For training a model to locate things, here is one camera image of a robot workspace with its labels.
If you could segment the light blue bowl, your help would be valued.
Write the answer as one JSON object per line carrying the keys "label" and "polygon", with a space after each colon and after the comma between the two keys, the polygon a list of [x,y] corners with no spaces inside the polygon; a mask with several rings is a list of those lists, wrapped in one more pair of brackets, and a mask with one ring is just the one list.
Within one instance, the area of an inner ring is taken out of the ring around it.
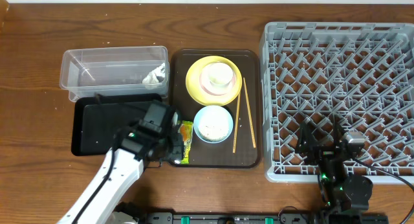
{"label": "light blue bowl", "polygon": [[219,142],[209,142],[207,140],[204,140],[201,137],[197,126],[198,126],[198,123],[199,123],[199,121],[202,117],[218,117],[221,120],[226,120],[227,121],[227,123],[229,125],[228,134],[227,134],[225,139],[223,139],[219,142],[222,142],[222,141],[226,140],[230,136],[230,134],[233,130],[233,126],[234,126],[233,118],[232,118],[231,114],[225,108],[223,108],[221,106],[205,106],[197,112],[197,114],[195,115],[195,117],[193,119],[193,129],[194,129],[194,132],[195,132],[196,136],[198,136],[198,138],[200,138],[201,140],[203,140],[206,143],[217,144]]}

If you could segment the yellow snack wrapper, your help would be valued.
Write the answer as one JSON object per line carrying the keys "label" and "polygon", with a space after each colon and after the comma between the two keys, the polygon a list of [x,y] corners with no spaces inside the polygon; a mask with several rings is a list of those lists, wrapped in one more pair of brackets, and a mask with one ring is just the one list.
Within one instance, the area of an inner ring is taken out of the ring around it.
{"label": "yellow snack wrapper", "polygon": [[191,150],[191,142],[193,136],[193,122],[182,121],[182,124],[179,128],[179,132],[182,135],[184,143],[183,159],[181,160],[180,164],[189,164],[189,154]]}

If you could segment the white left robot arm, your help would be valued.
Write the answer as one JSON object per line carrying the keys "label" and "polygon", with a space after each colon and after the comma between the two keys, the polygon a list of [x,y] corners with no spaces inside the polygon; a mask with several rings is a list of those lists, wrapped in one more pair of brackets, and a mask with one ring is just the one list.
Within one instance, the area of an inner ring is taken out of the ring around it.
{"label": "white left robot arm", "polygon": [[105,159],[82,195],[59,223],[105,223],[129,187],[151,161],[181,160],[184,153],[180,121],[156,126],[140,120],[120,128]]}

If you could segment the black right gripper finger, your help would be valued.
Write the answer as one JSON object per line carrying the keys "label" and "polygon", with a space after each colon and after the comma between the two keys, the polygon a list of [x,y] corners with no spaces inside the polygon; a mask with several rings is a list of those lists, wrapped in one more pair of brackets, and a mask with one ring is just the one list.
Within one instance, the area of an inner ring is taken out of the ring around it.
{"label": "black right gripper finger", "polygon": [[307,123],[302,122],[299,128],[299,137],[295,148],[296,153],[314,153],[319,148],[319,143],[314,137]]}
{"label": "black right gripper finger", "polygon": [[342,150],[344,148],[343,135],[345,130],[339,125],[334,118],[332,121],[332,136],[334,140],[334,146],[336,150]]}

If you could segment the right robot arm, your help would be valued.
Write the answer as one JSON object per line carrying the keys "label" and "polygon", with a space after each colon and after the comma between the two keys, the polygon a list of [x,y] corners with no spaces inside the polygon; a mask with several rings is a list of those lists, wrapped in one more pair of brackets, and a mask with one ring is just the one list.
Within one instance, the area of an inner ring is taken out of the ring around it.
{"label": "right robot arm", "polygon": [[333,145],[318,142],[306,123],[300,125],[296,152],[305,156],[305,164],[319,168],[318,186],[325,208],[309,216],[309,223],[361,223],[369,208],[373,183],[362,175],[350,175],[344,162],[356,157],[365,145],[365,136],[346,132],[333,124]]}

